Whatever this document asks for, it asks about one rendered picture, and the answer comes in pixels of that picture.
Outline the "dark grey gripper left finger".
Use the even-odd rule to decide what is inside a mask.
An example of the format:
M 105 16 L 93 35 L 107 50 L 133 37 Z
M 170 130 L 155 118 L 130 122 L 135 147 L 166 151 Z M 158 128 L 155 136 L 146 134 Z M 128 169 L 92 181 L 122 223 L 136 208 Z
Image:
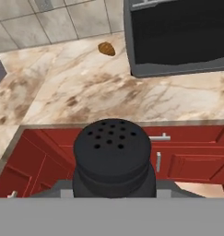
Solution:
M 73 181 L 59 180 L 51 189 L 34 194 L 31 198 L 73 198 Z

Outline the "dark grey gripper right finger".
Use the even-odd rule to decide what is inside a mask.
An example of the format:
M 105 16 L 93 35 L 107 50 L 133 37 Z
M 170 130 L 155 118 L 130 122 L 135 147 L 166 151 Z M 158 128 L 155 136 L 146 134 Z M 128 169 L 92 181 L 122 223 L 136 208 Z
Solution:
M 175 182 L 157 180 L 157 198 L 202 198 L 201 195 L 181 189 Z

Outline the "black shaker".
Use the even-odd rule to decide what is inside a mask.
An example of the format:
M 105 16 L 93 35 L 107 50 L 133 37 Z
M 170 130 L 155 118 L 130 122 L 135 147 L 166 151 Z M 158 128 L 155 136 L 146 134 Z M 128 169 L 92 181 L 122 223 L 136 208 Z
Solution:
M 151 142 L 137 124 L 104 119 L 87 125 L 74 143 L 75 197 L 155 197 Z

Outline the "red cabinet door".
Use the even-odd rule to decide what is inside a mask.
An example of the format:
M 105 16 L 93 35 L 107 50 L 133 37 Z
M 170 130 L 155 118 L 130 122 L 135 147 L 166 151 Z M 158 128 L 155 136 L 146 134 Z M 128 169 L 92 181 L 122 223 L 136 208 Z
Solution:
M 81 128 L 26 129 L 0 174 L 0 197 L 16 191 L 29 197 L 70 180 L 76 167 L 73 145 Z
M 224 184 L 224 147 L 154 147 L 151 163 L 158 179 L 184 183 Z

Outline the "red drawer front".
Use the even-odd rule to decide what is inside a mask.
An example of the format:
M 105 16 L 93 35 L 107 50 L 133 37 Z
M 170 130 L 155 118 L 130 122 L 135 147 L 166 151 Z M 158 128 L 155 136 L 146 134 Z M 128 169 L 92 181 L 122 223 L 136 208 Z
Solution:
M 163 133 L 170 141 L 153 141 L 160 147 L 224 147 L 224 125 L 146 126 L 149 136 Z

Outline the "brown potato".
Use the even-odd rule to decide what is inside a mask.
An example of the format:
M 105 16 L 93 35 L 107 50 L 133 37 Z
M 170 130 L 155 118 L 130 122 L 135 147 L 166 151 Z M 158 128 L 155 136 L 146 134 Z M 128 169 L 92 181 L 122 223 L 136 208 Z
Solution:
M 109 42 L 102 42 L 98 45 L 98 49 L 101 53 L 109 55 L 109 56 L 115 56 L 115 50 L 113 46 Z

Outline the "grey microwave oven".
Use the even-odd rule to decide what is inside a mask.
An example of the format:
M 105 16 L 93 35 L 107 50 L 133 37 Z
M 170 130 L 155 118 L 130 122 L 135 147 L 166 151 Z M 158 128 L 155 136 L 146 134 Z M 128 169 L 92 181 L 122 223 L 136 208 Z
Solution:
M 164 0 L 131 7 L 124 0 L 124 37 L 138 78 L 224 71 L 224 0 Z

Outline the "grey wall outlet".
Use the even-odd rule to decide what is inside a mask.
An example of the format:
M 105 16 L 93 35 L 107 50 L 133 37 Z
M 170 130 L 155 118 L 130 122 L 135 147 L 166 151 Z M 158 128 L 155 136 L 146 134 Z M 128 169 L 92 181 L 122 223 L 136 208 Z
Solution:
M 37 8 L 41 12 L 53 10 L 53 5 L 52 5 L 51 0 L 35 0 L 35 3 L 36 3 Z

